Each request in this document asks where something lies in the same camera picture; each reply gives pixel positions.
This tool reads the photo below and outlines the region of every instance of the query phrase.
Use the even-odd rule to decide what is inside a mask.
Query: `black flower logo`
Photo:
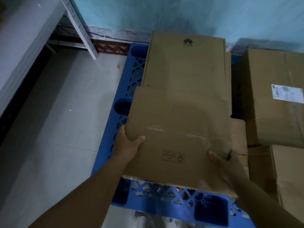
[[[184,40],[184,44],[189,43],[190,45],[193,43],[191,39],[187,38]]]

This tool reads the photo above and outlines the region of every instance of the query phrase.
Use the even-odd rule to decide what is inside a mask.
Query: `white tile floor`
[[[26,228],[90,176],[125,61],[51,57],[0,147],[0,227]],[[134,211],[111,206],[103,227],[134,227]]]

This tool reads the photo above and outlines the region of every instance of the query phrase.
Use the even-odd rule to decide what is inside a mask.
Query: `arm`
[[[29,228],[100,228],[108,212],[119,179],[145,140],[131,142],[124,126],[118,132],[113,156],[76,189],[41,215]]]
[[[208,157],[218,166],[223,178],[236,192],[244,211],[256,227],[304,227],[303,223],[248,179],[235,152],[230,152],[229,161],[211,151],[208,151]]]

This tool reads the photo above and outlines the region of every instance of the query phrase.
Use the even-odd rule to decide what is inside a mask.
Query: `hand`
[[[238,159],[237,153],[234,152],[233,150],[231,150],[229,153],[228,161],[220,158],[216,153],[210,150],[208,150],[207,155],[209,159],[217,165],[220,174],[230,184],[231,189],[233,189],[232,187],[233,178],[241,177],[248,179],[248,177],[245,174],[244,167],[241,165]]]
[[[125,133],[125,125],[123,125],[116,136],[116,142],[112,149],[113,157],[122,158],[127,163],[130,162],[145,139],[146,136],[140,136],[134,142],[129,141]]]

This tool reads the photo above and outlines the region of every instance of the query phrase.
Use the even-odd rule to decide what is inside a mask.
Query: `blue wall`
[[[304,48],[304,0],[73,0],[88,26],[166,30]]]

